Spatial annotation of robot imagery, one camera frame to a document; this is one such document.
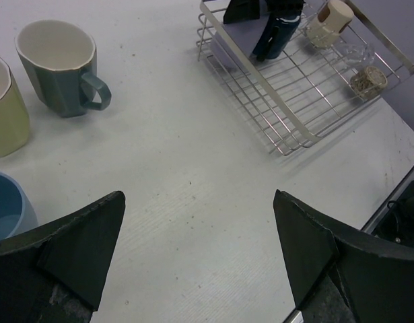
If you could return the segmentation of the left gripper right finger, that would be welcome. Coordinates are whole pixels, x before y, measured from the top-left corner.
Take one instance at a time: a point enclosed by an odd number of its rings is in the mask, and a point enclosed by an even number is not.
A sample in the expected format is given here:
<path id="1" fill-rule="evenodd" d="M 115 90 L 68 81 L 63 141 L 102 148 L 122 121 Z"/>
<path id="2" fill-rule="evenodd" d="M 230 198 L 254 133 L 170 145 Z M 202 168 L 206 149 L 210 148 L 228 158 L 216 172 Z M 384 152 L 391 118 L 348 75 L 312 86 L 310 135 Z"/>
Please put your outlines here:
<path id="1" fill-rule="evenodd" d="M 304 322 L 414 322 L 414 249 L 351 227 L 284 191 L 273 200 Z"/>

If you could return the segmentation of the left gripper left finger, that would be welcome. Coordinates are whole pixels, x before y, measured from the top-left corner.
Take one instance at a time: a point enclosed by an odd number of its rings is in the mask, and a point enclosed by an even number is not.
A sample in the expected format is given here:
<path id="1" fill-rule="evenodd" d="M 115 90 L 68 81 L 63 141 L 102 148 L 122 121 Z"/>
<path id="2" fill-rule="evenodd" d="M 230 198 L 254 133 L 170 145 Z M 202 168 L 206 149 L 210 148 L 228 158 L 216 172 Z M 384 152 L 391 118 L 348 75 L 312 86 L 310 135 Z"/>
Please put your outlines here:
<path id="1" fill-rule="evenodd" d="M 89 322 L 99 308 L 125 214 L 114 191 L 0 241 L 0 322 Z"/>

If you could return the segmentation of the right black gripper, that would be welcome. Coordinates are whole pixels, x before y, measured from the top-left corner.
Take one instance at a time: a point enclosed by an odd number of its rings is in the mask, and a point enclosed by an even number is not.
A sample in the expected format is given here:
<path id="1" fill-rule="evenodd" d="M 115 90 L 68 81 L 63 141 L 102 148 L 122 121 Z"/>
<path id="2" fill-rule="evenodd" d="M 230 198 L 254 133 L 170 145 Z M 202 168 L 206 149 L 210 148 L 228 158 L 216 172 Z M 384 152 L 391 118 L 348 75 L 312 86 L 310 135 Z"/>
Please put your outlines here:
<path id="1" fill-rule="evenodd" d="M 304 0 L 266 0 L 268 12 L 274 17 L 301 14 Z M 223 16 L 224 24 L 235 24 L 260 18 L 259 0 L 231 0 Z"/>

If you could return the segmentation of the lilac plastic cup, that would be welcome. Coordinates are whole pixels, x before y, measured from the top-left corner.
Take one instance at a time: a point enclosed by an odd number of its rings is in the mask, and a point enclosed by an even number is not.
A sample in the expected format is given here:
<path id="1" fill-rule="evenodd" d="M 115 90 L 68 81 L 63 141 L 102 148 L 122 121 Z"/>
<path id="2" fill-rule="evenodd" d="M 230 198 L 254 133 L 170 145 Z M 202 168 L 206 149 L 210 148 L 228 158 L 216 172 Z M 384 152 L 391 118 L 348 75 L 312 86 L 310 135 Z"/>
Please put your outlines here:
<path id="1" fill-rule="evenodd" d="M 269 14 L 261 16 L 257 20 L 249 20 L 234 24 L 222 24 L 223 29 L 236 43 L 246 57 L 249 57 L 256 47 L 269 19 Z M 244 66 L 238 57 L 225 43 L 223 38 L 215 33 L 210 45 L 211 52 L 215 58 L 226 68 L 236 70 Z"/>

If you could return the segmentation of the dark blue mug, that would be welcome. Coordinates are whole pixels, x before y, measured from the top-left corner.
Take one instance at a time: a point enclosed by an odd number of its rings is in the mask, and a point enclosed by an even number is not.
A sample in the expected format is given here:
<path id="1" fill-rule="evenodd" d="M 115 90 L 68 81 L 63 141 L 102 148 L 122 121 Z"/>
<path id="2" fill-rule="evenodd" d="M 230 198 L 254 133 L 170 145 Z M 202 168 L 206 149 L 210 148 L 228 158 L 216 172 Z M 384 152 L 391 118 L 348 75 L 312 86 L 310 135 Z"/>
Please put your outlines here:
<path id="1" fill-rule="evenodd" d="M 276 59 L 290 41 L 300 22 L 300 15 L 278 17 L 272 13 L 252 52 L 256 60 L 264 62 Z"/>

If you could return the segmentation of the light blue plastic cup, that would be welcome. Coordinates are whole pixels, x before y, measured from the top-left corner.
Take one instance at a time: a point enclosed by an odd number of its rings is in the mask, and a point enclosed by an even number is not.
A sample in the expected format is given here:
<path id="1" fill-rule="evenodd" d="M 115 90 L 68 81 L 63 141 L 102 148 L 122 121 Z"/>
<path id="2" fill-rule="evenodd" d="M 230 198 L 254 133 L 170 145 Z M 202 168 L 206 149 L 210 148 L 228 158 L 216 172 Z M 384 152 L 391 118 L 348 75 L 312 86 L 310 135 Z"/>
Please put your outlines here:
<path id="1" fill-rule="evenodd" d="M 36 227 L 36 212 L 22 187 L 0 172 L 0 241 Z"/>

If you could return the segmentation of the pale yellow-green mug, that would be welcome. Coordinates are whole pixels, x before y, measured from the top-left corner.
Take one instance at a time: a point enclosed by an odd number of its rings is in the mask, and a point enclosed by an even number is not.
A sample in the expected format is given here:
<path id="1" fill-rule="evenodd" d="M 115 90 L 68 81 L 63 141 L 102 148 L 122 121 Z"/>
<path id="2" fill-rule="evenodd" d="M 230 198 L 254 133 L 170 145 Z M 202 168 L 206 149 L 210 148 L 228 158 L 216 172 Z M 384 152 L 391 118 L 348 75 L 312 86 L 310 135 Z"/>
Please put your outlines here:
<path id="1" fill-rule="evenodd" d="M 9 65 L 0 57 L 0 157 L 23 147 L 30 137 L 30 117 Z"/>

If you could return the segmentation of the grey-teal mug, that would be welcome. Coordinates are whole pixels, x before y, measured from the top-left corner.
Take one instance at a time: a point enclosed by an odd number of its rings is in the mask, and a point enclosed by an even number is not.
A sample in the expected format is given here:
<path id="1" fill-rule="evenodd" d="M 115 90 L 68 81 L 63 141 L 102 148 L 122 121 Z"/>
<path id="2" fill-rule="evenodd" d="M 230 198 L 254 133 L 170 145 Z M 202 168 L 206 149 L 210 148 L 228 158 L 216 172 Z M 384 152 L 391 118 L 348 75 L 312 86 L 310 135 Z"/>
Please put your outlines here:
<path id="1" fill-rule="evenodd" d="M 39 100 L 62 118 L 109 107 L 112 94 L 97 76 L 94 39 L 60 20 L 39 20 L 23 27 L 15 48 Z"/>

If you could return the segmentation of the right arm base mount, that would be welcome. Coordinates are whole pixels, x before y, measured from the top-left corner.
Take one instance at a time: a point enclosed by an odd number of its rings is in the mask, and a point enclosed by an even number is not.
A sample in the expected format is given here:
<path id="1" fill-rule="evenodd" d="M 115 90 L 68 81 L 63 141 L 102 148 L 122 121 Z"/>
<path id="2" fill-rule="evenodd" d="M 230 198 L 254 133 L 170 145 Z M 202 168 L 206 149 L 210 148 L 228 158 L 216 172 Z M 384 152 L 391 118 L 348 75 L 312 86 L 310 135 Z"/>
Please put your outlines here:
<path id="1" fill-rule="evenodd" d="M 373 231 L 377 238 L 414 249 L 414 180 L 386 204 L 386 214 Z"/>

